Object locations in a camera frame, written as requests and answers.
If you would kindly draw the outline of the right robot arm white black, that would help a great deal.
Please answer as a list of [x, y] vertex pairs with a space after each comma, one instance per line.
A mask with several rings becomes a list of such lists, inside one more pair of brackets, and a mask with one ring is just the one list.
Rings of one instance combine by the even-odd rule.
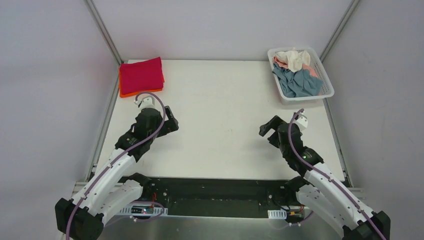
[[268, 142], [281, 151], [289, 167], [299, 175], [285, 184], [284, 200], [300, 203], [329, 224], [343, 240], [388, 240], [391, 219], [376, 212], [334, 177], [324, 159], [302, 141], [307, 119], [295, 115], [286, 122], [275, 115], [259, 127], [259, 135], [273, 134]]

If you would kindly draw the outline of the cream white t shirt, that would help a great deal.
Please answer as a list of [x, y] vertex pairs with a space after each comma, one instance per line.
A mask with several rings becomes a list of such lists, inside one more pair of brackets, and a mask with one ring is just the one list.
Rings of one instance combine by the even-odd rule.
[[279, 67], [288, 69], [296, 73], [303, 69], [304, 65], [309, 66], [311, 56], [307, 51], [297, 51], [295, 49], [276, 52], [273, 56], [273, 62]]

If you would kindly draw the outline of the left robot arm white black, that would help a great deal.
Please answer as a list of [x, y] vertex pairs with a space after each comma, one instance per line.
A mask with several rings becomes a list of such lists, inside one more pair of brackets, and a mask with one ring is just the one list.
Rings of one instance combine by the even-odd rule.
[[153, 189], [150, 178], [140, 173], [128, 177], [114, 189], [126, 170], [150, 150], [153, 141], [179, 129], [169, 106], [164, 115], [154, 107], [142, 107], [130, 129], [119, 137], [107, 162], [71, 199], [55, 205], [57, 228], [66, 239], [96, 240], [107, 223], [135, 200], [147, 202]]

